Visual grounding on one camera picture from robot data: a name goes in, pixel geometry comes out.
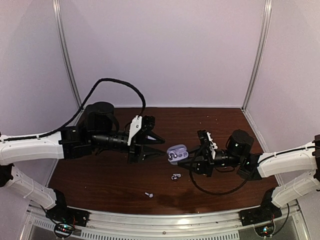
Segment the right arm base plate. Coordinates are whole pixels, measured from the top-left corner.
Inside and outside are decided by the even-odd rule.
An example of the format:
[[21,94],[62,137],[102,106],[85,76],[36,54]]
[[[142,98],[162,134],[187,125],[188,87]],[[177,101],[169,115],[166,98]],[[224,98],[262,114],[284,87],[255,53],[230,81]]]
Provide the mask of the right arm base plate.
[[271,207],[255,207],[250,209],[241,210],[239,218],[242,226],[256,225],[263,222],[271,221],[275,218],[280,218],[282,211],[280,208]]

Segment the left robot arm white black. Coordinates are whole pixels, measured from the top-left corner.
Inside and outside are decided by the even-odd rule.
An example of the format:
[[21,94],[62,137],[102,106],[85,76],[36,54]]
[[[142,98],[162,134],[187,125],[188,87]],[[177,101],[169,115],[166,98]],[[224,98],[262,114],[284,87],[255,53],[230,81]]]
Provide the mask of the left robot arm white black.
[[153,145],[164,144],[165,139],[153,132],[153,116],[135,116],[128,131],[121,131],[114,115],[114,106],[108,102],[89,104],[75,126],[62,127],[55,133],[0,137],[0,185],[12,188],[24,198],[37,202],[61,222],[72,218],[62,192],[47,188],[21,172],[15,163],[32,160],[71,160],[96,155],[103,151],[128,154],[129,163],[163,156]]

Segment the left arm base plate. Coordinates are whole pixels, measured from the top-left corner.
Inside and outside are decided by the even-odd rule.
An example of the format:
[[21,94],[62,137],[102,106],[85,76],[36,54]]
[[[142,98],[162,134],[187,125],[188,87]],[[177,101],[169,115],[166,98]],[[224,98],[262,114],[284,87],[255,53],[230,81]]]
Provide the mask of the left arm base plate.
[[52,208],[46,211],[49,219],[56,223],[67,223],[72,226],[86,227],[90,213],[86,210],[67,207],[65,209]]

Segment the clip-on purple chrome earbud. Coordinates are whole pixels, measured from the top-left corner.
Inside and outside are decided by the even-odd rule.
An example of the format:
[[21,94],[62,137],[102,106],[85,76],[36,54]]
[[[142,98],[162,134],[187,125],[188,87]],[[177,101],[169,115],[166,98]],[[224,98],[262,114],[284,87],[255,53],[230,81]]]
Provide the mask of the clip-on purple chrome earbud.
[[178,175],[175,175],[175,174],[173,174],[172,176],[171,176],[171,180],[172,181],[177,181],[179,179],[179,177],[178,177]]

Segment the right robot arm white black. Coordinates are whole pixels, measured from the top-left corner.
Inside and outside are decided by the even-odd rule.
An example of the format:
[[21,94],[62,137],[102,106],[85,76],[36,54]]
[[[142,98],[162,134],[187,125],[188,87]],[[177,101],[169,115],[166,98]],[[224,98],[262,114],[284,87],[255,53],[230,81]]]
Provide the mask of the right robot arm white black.
[[177,162],[181,168],[193,174],[210,177],[215,168],[238,168],[244,181],[236,188],[224,192],[231,194],[242,188],[248,181],[261,180],[273,175],[302,171],[305,172],[290,182],[271,189],[265,194],[264,202],[257,208],[259,220],[268,220],[275,212],[292,200],[320,189],[320,137],[305,145],[272,153],[251,153],[254,138],[241,129],[234,130],[228,138],[225,149],[219,149],[211,133],[198,131],[200,145],[189,156]]

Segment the grey-purple earbud charging case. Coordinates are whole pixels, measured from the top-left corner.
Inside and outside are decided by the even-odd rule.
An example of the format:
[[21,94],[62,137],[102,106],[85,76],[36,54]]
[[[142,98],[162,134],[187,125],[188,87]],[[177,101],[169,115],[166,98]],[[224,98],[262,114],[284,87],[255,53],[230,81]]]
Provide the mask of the grey-purple earbud charging case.
[[169,153],[177,154],[177,158],[175,159],[175,161],[168,160],[168,162],[172,165],[177,165],[179,161],[185,160],[189,157],[187,147],[184,144],[171,146],[170,148],[167,149],[166,153],[167,153],[167,160],[168,160]]

